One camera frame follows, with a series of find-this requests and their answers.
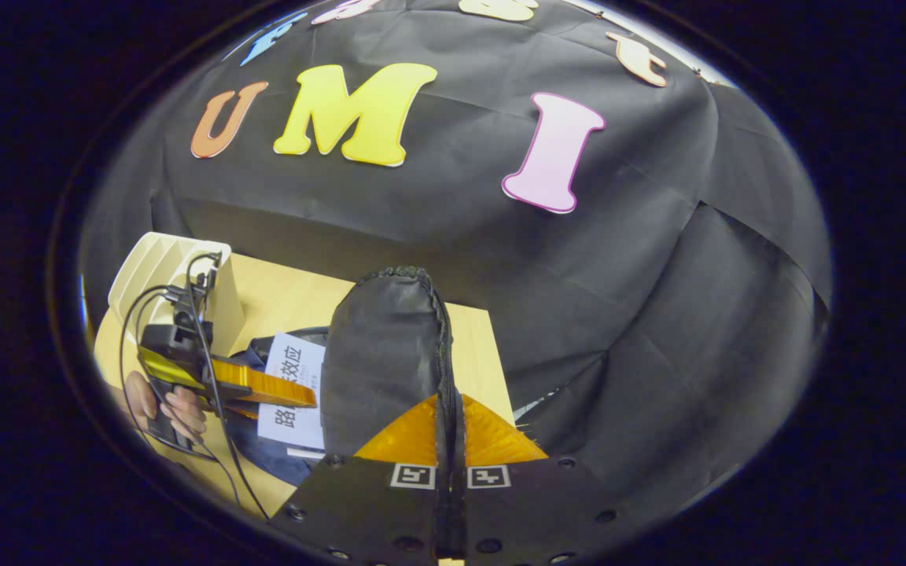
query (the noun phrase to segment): table surface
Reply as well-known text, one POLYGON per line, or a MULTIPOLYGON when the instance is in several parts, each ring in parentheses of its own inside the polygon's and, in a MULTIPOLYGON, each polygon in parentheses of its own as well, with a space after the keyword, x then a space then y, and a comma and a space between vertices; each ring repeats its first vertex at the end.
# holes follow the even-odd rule
MULTIPOLYGON (((355 284, 256 260, 246 255, 233 254, 231 258, 237 294, 245 316, 244 326, 234 341, 233 351, 245 350, 249 341, 255 337, 273 336, 275 333, 286 333, 309 326, 330 325, 334 308, 355 284)), ((513 409, 488 312, 450 303, 447 303, 447 311, 453 331, 453 372, 456 375, 457 389, 488 406, 506 419, 506 422, 513 423, 513 409)), ((118 375, 120 333, 119 319, 114 313, 107 311, 97 332, 94 357, 104 379, 116 388, 121 387, 118 375)), ((135 348, 130 347, 130 344, 126 344, 124 358, 126 373, 133 369, 141 372, 135 348)), ((201 435, 205 445, 226 465, 240 490, 240 502, 244 508, 259 516, 260 512, 242 488, 240 473, 230 458, 222 423, 209 414, 205 425, 208 429, 201 435)), ((233 501, 233 491, 226 473, 217 463, 180 454, 163 447, 151 437, 148 440, 159 454, 186 466, 202 486, 219 492, 227 501, 233 501)), ((269 515, 277 512, 296 490, 292 484, 271 476, 242 455, 240 465, 254 494, 269 515)))

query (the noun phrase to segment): person's hand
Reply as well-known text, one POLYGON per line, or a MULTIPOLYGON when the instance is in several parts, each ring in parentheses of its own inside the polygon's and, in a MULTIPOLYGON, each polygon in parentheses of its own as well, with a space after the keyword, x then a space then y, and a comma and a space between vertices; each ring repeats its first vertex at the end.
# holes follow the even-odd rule
MULTIPOLYGON (((156 418, 157 405, 156 396, 152 393, 151 387, 141 373, 132 372, 125 380, 125 391, 128 393, 132 418, 143 429, 148 428, 148 419, 156 418)), ((165 402, 159 405, 159 410, 170 419, 170 423, 177 432, 190 438, 192 442, 201 444, 201 433, 205 431, 205 415, 201 411, 201 405, 198 405, 198 397, 194 391, 181 386, 173 387, 173 392, 166 394, 165 402), (179 417, 186 427, 177 422, 177 419, 170 414, 171 408, 173 414, 179 417)))

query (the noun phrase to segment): cable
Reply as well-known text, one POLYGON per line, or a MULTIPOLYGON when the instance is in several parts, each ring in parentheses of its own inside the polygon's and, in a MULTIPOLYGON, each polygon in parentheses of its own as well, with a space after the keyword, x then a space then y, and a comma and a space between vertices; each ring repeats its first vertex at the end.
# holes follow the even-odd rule
MULTIPOLYGON (((145 304, 142 305, 142 308, 140 309, 138 316, 135 320, 135 340, 137 343, 139 340, 138 329, 139 329, 139 325, 141 323, 142 311, 145 310, 145 307, 148 306, 149 302, 154 300, 156 297, 161 296, 161 293, 158 293, 157 291, 165 291, 165 290, 167 290, 166 285, 155 285, 153 287, 148 287, 148 289, 145 289, 144 291, 139 293, 138 297, 135 297, 135 301, 132 302, 131 308, 128 309, 128 315, 125 318, 125 322, 123 322, 123 324, 121 326, 121 336, 119 338, 120 345, 118 347, 119 381, 121 382, 121 391, 123 393, 123 397, 125 398, 125 406, 128 407, 128 414, 131 416, 132 422, 135 423, 136 429, 138 430, 139 434, 142 435, 142 441, 145 442, 150 449, 152 449, 152 451, 154 452, 155 455, 159 455, 159 452, 156 452, 156 448, 152 444, 150 444, 148 440, 146 440, 146 438, 145 438, 146 432, 142 430, 142 427, 139 425, 138 419, 135 418, 135 414, 134 414, 134 412, 132 412, 131 402, 129 401, 129 398, 128 398, 128 390, 125 389, 125 369, 123 369, 123 363, 125 362, 125 355, 123 355, 123 352, 125 351, 125 336, 128 333, 128 322, 131 321, 132 313, 135 312, 135 306, 139 303, 139 301, 143 300, 143 298, 147 294, 154 293, 151 297, 149 297, 149 299, 145 302, 145 304)), ((190 430, 190 427, 188 427, 186 424, 184 424, 183 421, 181 421, 180 418, 177 417, 177 414, 176 414, 176 412, 173 411, 173 408, 169 406, 168 402, 166 402, 163 399, 162 395, 159 393, 159 391, 156 390, 155 384, 152 383, 152 381, 151 381, 152 376, 149 373, 149 369, 147 368, 147 366, 145 365, 145 363, 142 359, 141 352, 139 352, 138 359, 139 359, 140 365, 142 366, 142 369, 144 370, 144 372, 146 373, 146 375, 148 377, 148 379, 146 379, 146 383, 149 385, 149 388, 153 391, 153 394, 159 399, 159 402, 161 402, 161 404, 167 406, 167 408, 170 410, 170 414, 173 416, 174 419, 176 419, 176 421, 178 423, 180 423, 180 426, 183 426, 185 430, 190 430)), ((194 452, 193 450, 187 450, 187 449, 184 449, 183 447, 179 447, 179 445, 176 445, 172 442, 169 442, 166 439, 155 436, 154 434, 149 434, 149 436, 151 436, 154 440, 156 440, 160 444, 163 444, 165 447, 169 447, 178 452, 181 452, 181 454, 189 454, 189 455, 195 456, 196 458, 201 458, 204 460, 209 460, 209 461, 213 461, 213 462, 217 463, 217 465, 219 465, 219 467, 222 467, 223 472, 226 473, 226 478, 230 481, 230 486, 233 488, 233 497, 234 497, 234 499, 236 499, 237 505, 240 505, 240 495, 237 492, 237 484, 233 481, 233 476, 230 474, 230 470, 227 470, 226 466, 223 465, 223 463, 221 461, 219 461, 218 458, 215 457, 215 454, 212 453, 211 449, 206 447, 203 443, 201 444, 201 447, 205 448, 205 451, 208 452, 208 456, 206 456, 204 454, 198 454, 197 452, 194 452)))
POLYGON ((219 398, 219 384, 215 382, 215 368, 212 366, 212 353, 208 351, 208 341, 205 339, 204 329, 201 326, 201 320, 198 319, 197 308, 194 306, 194 287, 191 285, 191 267, 194 266, 194 262, 199 259, 209 258, 212 262, 217 262, 222 260, 222 255, 216 254, 201 254, 196 255, 190 262, 187 264, 187 303, 191 308, 191 318, 194 319, 194 326, 197 327, 198 337, 201 338, 201 348, 204 351, 205 362, 208 363, 208 379, 212 380, 212 390, 215 392, 215 409, 219 413, 219 419, 223 422, 223 433, 226 434, 226 446, 230 448, 230 456, 233 456, 233 463, 237 465, 237 472, 240 473, 240 479, 244 480, 244 486, 247 487, 247 491, 251 494, 251 498, 254 499, 258 509, 261 509, 261 515, 265 518, 266 523, 271 522, 271 518, 267 516, 267 512, 263 509, 261 502, 258 501, 256 495, 254 495, 254 490, 251 488, 251 484, 247 481, 247 476, 244 476, 244 469, 240 466, 240 458, 237 458, 237 449, 234 447, 233 435, 230 434, 230 426, 226 423, 226 414, 223 411, 223 401, 219 398))

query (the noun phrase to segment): letter m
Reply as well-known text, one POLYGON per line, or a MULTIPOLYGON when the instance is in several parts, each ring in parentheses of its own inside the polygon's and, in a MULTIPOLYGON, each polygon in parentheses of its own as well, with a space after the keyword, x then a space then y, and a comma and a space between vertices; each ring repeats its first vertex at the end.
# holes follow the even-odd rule
POLYGON ((297 78, 300 87, 296 103, 285 133, 274 140, 274 151, 305 154, 310 149, 306 130, 312 120, 317 150, 326 155, 358 119, 352 138, 341 145, 341 155, 366 164, 403 164, 406 153, 400 147, 400 132, 407 109, 418 89, 436 75, 436 69, 423 64, 389 64, 349 96, 339 65, 309 68, 297 78))

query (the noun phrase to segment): foam letter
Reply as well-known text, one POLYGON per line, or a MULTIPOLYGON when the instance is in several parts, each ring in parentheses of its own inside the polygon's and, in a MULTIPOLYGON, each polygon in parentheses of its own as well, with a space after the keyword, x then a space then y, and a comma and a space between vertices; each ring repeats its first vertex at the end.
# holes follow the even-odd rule
POLYGON ((337 8, 320 14, 310 21, 310 25, 320 25, 331 20, 343 20, 352 16, 364 14, 373 8, 373 4, 380 0, 348 0, 337 5, 337 8))
POLYGON ((666 61, 655 57, 655 55, 650 53, 648 47, 643 46, 643 44, 636 42, 634 39, 627 39, 627 37, 611 32, 607 32, 607 37, 617 42, 615 54, 617 55, 617 60, 624 65, 624 68, 652 86, 666 86, 666 78, 652 71, 653 63, 659 65, 659 67, 666 68, 666 61))
POLYGON ((194 157, 207 159, 222 153, 233 141, 233 138, 236 137, 237 130, 240 130, 240 124, 244 121, 244 116, 247 116, 247 111, 251 108, 254 97, 265 89, 267 89, 267 83, 263 80, 262 82, 242 87, 240 89, 240 100, 237 101, 237 106, 233 108, 233 114, 230 114, 230 118, 226 121, 223 132, 215 136, 215 138, 212 137, 212 124, 215 124, 215 118, 219 117, 219 112, 223 110, 226 102, 236 93, 230 90, 227 93, 217 94, 208 101, 208 106, 204 109, 204 115, 201 116, 201 121, 198 122, 198 127, 194 130, 194 137, 191 138, 191 153, 194 154, 194 157))
POLYGON ((503 191, 515 200, 565 214, 576 207, 572 177, 586 139, 606 122, 597 112, 557 94, 534 93, 531 100, 540 108, 540 119, 522 167, 503 179, 503 191))
POLYGON ((533 17, 535 0, 460 0, 460 11, 508 21, 526 21, 533 17))
POLYGON ((265 33, 265 35, 262 35, 261 37, 259 37, 258 40, 256 40, 256 42, 254 42, 254 46, 251 47, 251 53, 249 53, 247 55, 247 57, 244 57, 243 61, 240 61, 240 67, 244 67, 244 65, 247 64, 248 62, 250 62, 254 57, 258 57, 258 55, 265 53, 265 51, 269 50, 269 48, 274 45, 274 41, 276 39, 279 39, 279 37, 285 35, 285 32, 292 29, 292 24, 296 23, 297 21, 299 21, 305 17, 306 17, 306 12, 303 12, 303 13, 299 14, 298 16, 289 18, 289 20, 287 22, 285 22, 282 25, 278 26, 277 28, 269 31, 268 33, 265 33))
POLYGON ((358 119, 352 139, 341 145, 341 155, 366 164, 403 164, 406 153, 400 147, 400 132, 407 110, 418 89, 436 75, 436 69, 423 64, 389 64, 349 96, 339 65, 306 69, 297 78, 301 86, 296 103, 285 132, 274 140, 274 151, 305 154, 310 148, 306 128, 312 120, 317 150, 326 155, 358 119))

